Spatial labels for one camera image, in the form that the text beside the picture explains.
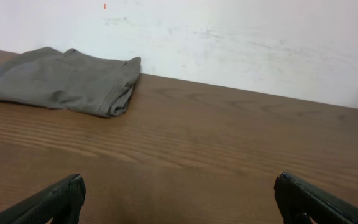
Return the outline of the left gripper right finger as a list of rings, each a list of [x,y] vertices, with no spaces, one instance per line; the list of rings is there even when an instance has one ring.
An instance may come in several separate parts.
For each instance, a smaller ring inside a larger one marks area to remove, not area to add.
[[[287,172],[275,180],[284,224],[358,224],[358,208]]]

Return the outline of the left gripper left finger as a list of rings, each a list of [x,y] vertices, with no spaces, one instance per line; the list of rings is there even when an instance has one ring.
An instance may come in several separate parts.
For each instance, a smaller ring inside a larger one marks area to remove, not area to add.
[[[0,213],[0,224],[77,224],[86,188],[71,174]]]

